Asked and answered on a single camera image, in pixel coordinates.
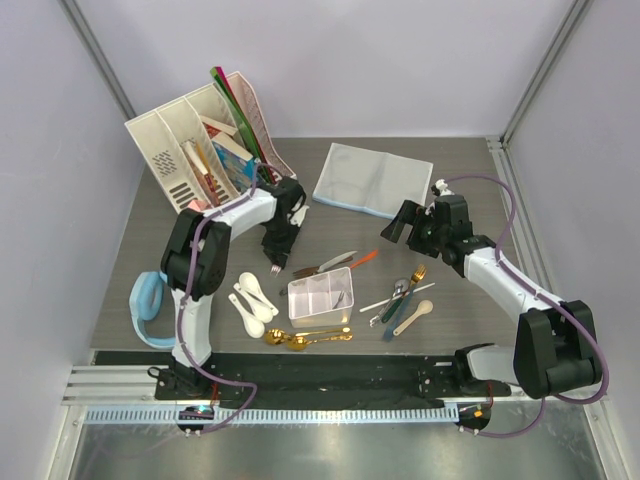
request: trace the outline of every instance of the white spoon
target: white spoon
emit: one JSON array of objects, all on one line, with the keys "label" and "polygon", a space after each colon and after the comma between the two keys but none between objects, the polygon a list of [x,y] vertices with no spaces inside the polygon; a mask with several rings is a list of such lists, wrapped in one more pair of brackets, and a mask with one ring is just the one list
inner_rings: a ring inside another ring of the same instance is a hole
[{"label": "white spoon", "polygon": [[402,322],[393,331],[393,336],[397,337],[402,332],[404,332],[407,329],[407,327],[411,325],[418,317],[421,317],[422,315],[426,315],[427,313],[431,313],[432,310],[433,310],[433,303],[431,303],[429,300],[421,301],[418,304],[418,308],[416,309],[416,312],[413,315],[411,315],[409,318],[407,318],[404,322]]},{"label": "white spoon", "polygon": [[269,301],[267,297],[265,297],[264,293],[262,293],[262,289],[260,288],[260,283],[258,282],[258,279],[253,273],[244,272],[243,274],[241,274],[239,283],[240,283],[240,287],[245,292],[250,293],[251,295],[256,297],[258,300],[260,300],[262,303],[267,305],[271,309],[271,313],[273,313],[274,317],[278,315],[278,309],[273,303]]},{"label": "white spoon", "polygon": [[233,306],[236,307],[238,312],[240,312],[240,315],[242,315],[244,329],[247,331],[249,336],[253,338],[262,337],[262,335],[264,335],[264,323],[262,323],[260,320],[254,317],[253,314],[244,309],[235,293],[229,294],[229,300],[231,300]]},{"label": "white spoon", "polygon": [[240,287],[239,283],[236,283],[233,286],[233,289],[240,295],[242,295],[242,297],[247,301],[247,303],[251,307],[251,311],[253,312],[254,317],[260,320],[262,323],[269,323],[271,320],[273,320],[273,313],[271,313],[271,308],[245,292]]}]

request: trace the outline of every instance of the reflective floor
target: reflective floor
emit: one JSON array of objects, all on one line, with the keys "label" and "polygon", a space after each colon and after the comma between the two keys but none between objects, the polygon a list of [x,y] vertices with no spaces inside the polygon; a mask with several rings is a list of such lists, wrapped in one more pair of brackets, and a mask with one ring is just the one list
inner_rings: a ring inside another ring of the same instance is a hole
[{"label": "reflective floor", "polygon": [[[535,402],[496,404],[488,430],[522,428],[537,411]],[[606,478],[583,409],[560,402],[549,402],[543,423],[512,440],[474,438],[447,424],[256,425],[202,438],[184,438],[177,431],[171,425],[85,426],[70,478]]]}]

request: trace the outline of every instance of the white chopstick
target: white chopstick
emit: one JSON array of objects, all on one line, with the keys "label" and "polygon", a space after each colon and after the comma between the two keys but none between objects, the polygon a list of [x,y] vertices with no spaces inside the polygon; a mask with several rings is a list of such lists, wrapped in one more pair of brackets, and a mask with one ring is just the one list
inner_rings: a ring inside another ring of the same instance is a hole
[{"label": "white chopstick", "polygon": [[[425,288],[429,288],[429,287],[433,287],[435,285],[435,283],[430,283],[429,285],[424,285],[422,287],[416,288],[413,290],[413,293],[419,292],[421,290],[424,290]],[[398,298],[400,298],[402,295],[396,295],[395,297],[393,297],[391,300],[396,300]],[[363,307],[359,310],[360,313],[363,312],[367,312],[373,308],[376,307],[381,307],[382,305],[384,305],[385,303],[387,303],[389,301],[389,299],[387,298],[386,300],[382,300],[381,302],[378,303],[374,303],[373,305],[369,305],[368,307]]]}]

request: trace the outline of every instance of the knife blade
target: knife blade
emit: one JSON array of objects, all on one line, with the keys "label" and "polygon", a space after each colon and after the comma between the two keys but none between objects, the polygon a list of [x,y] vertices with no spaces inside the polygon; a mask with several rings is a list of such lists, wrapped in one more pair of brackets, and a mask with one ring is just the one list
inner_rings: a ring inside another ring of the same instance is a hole
[{"label": "knife blade", "polygon": [[334,265],[339,264],[345,258],[349,258],[351,255],[354,255],[356,253],[358,253],[358,251],[354,250],[353,252],[343,253],[342,255],[338,255],[337,257],[332,258],[328,262],[325,262],[325,263],[323,263],[322,265],[320,265],[318,267],[318,273],[322,273],[322,272],[328,270],[329,268],[333,267]]}]

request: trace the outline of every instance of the table surface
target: table surface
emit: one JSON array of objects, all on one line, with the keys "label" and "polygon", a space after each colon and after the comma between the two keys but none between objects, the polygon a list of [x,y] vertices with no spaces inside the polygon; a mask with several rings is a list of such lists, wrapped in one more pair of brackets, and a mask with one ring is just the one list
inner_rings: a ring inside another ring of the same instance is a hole
[{"label": "table surface", "polygon": [[[493,159],[482,138],[313,138],[275,139],[275,147],[285,162],[296,172],[309,199],[315,188],[331,143],[386,151],[396,155],[426,160],[434,164],[432,183],[464,173],[495,175]],[[498,187],[482,180],[465,180],[455,185],[470,207],[470,217],[476,233],[497,239],[504,228],[506,214]],[[270,277],[270,262],[262,253],[260,241],[264,229],[256,227],[231,245],[224,282],[213,299],[210,328],[211,345],[215,351],[270,352],[284,347],[266,345],[250,338],[242,320],[227,296],[240,273],[253,272],[260,280],[267,297],[280,309],[270,327],[294,331],[288,319],[286,297],[278,292],[291,280],[290,272],[319,265],[349,250],[358,250],[357,258],[378,248],[376,259],[354,269],[355,305],[350,326],[351,342],[327,342],[314,345],[305,353],[412,353],[450,354],[465,346],[494,342],[513,345],[515,325],[480,288],[460,278],[440,259],[435,260],[404,245],[404,238],[393,244],[380,237],[388,220],[364,213],[330,207],[308,201],[307,212],[287,268],[277,278]],[[153,176],[145,170],[134,201],[111,281],[93,335],[92,348],[100,350],[149,350],[136,336],[131,326],[129,293],[143,271],[157,270],[176,213],[165,199]],[[504,252],[517,264],[515,250],[509,238]],[[405,316],[415,311],[417,304],[429,299],[434,310],[420,318],[401,336],[391,342],[381,339],[383,328],[370,328],[374,311],[359,313],[361,307],[387,298],[396,279],[409,277],[417,265],[424,263],[428,274],[425,283],[435,285],[416,293]],[[168,291],[158,317],[146,324],[152,336],[172,336],[173,305]]]}]

